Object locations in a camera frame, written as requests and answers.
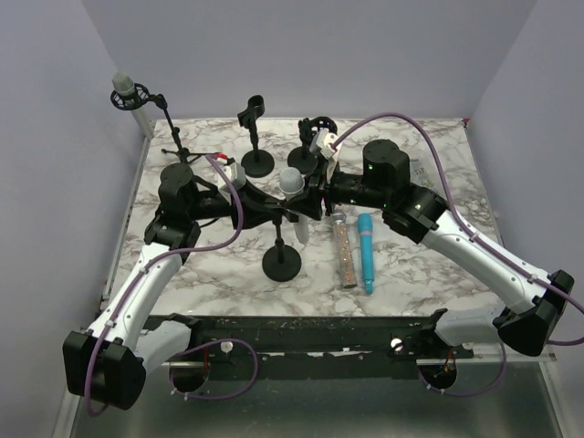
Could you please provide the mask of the blue toy microphone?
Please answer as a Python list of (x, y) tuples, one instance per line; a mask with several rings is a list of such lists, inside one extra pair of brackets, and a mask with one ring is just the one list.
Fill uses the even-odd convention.
[(359, 214), (358, 234), (360, 237), (360, 261), (361, 277), (367, 295), (372, 295), (374, 291), (375, 268), (373, 255), (373, 222), (370, 214)]

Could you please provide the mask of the glitter silver-head microphone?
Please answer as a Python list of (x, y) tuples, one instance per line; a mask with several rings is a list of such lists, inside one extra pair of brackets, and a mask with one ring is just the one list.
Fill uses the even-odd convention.
[(355, 266), (349, 241), (346, 215), (336, 213), (331, 216), (332, 232), (339, 260), (339, 276), (343, 289), (357, 286)]

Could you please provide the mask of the round-base shock-mount stand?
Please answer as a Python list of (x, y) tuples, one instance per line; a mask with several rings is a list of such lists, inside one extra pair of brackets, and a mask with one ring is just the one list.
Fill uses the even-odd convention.
[(314, 119), (304, 118), (297, 125), (301, 145), (288, 154), (287, 165), (296, 168), (301, 174), (307, 174), (312, 172), (318, 163), (318, 158), (309, 151), (313, 138), (323, 129), (337, 133), (338, 127), (334, 120), (325, 116)]

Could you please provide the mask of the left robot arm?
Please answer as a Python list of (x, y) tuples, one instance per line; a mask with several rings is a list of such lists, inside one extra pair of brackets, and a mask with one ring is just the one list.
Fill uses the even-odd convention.
[[(86, 329), (72, 331), (63, 343), (67, 386), (93, 402), (128, 410), (139, 398), (147, 375), (166, 360), (195, 359), (208, 344), (196, 333), (200, 323), (171, 315), (148, 334), (142, 329), (162, 291), (192, 253), (225, 248), (245, 229), (284, 215), (283, 201), (248, 182), (241, 166), (208, 158), (220, 183), (201, 191), (185, 163), (165, 167), (160, 175), (160, 204), (147, 226), (144, 246), (130, 276), (102, 313)], [(229, 217), (234, 234), (221, 244), (199, 246), (200, 221)]]

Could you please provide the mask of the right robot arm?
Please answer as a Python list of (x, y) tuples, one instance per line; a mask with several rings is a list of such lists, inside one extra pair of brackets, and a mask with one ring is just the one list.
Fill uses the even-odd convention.
[(426, 355), (438, 358), (476, 342), (504, 343), (538, 356), (564, 311), (573, 277), (563, 270), (549, 274), (509, 253), (456, 215), (438, 193), (413, 183), (410, 158), (393, 141), (367, 143), (362, 157), (362, 174), (345, 173), (323, 158), (307, 175), (286, 168), (279, 176), (286, 209), (319, 220), (322, 208), (332, 204), (378, 208), (393, 232), (449, 258), (502, 300), (500, 307), (436, 312), (419, 337)]

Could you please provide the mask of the round-base clip stand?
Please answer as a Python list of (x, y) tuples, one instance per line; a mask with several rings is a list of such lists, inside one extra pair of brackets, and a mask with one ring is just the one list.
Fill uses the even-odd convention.
[(252, 150), (241, 160), (245, 174), (252, 178), (263, 178), (275, 168), (273, 156), (259, 148), (259, 136), (256, 122), (265, 113), (265, 101), (261, 95), (254, 95), (247, 101), (247, 107), (237, 114), (239, 125), (249, 131)]

